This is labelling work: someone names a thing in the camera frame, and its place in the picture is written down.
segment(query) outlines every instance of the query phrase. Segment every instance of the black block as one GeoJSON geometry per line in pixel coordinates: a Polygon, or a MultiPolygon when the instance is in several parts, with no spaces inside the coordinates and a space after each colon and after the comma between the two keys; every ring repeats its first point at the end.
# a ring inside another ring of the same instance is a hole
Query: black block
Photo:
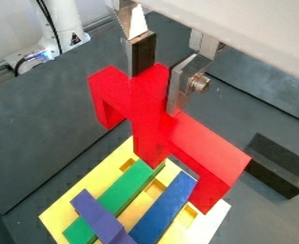
{"type": "Polygon", "coordinates": [[[285,198],[299,194],[299,155],[256,134],[245,153],[252,161],[245,171],[285,198]]]}
{"type": "Polygon", "coordinates": [[[130,41],[131,76],[146,70],[154,63],[156,33],[149,32],[130,41]]]}

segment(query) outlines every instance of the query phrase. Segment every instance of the screw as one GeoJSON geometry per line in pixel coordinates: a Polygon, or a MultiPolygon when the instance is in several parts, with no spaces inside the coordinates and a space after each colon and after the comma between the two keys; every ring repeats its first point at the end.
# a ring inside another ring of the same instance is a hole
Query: screw
{"type": "Polygon", "coordinates": [[[210,79],[208,79],[201,73],[194,74],[189,81],[189,90],[204,94],[209,88],[210,79]]]}

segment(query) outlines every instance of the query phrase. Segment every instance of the black cable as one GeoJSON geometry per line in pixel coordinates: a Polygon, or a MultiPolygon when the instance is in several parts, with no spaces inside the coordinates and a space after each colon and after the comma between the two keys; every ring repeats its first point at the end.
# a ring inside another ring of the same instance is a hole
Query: black cable
{"type": "Polygon", "coordinates": [[[47,10],[46,5],[43,4],[42,0],[37,0],[37,3],[38,3],[38,6],[41,8],[41,12],[43,14],[43,17],[45,17],[45,19],[46,19],[46,21],[47,21],[47,23],[50,25],[54,37],[55,37],[59,54],[62,54],[61,41],[59,41],[58,33],[57,33],[57,30],[55,30],[55,27],[54,27],[54,24],[53,24],[53,21],[51,21],[51,16],[50,16],[49,10],[47,10]]]}
{"type": "Polygon", "coordinates": [[[13,69],[13,74],[14,74],[14,77],[18,77],[18,69],[19,69],[19,66],[22,65],[22,63],[26,61],[26,59],[22,57],[17,64],[14,65],[14,69],[13,69]]]}

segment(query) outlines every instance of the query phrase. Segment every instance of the yellow board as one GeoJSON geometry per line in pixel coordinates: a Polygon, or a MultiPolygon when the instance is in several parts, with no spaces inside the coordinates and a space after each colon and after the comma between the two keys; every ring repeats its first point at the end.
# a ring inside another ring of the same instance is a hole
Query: yellow board
{"type": "MultiPolygon", "coordinates": [[[[71,198],[83,189],[90,192],[94,198],[98,198],[137,159],[138,157],[133,153],[130,137],[43,211],[39,219],[57,243],[67,243],[62,232],[78,216],[69,204],[71,198]]],[[[164,169],[118,216],[118,221],[127,232],[141,219],[160,194],[164,193],[180,171],[181,168],[166,159],[164,169]]],[[[213,209],[204,215],[188,202],[158,243],[208,243],[229,208],[230,205],[220,200],[213,209]]]]}

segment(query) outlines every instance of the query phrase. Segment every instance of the white panel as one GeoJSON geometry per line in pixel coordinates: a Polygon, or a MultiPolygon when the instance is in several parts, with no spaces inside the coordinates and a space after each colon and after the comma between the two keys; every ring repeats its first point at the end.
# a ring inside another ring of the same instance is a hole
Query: white panel
{"type": "Polygon", "coordinates": [[[299,0],[134,0],[299,77],[299,0]]]}
{"type": "MultiPolygon", "coordinates": [[[[0,0],[0,61],[41,39],[41,26],[30,5],[35,0],[0,0]]],[[[82,24],[107,15],[103,0],[74,0],[82,24]]]]}
{"type": "Polygon", "coordinates": [[[106,16],[103,0],[74,0],[78,8],[82,24],[89,24],[95,19],[106,16]]]}

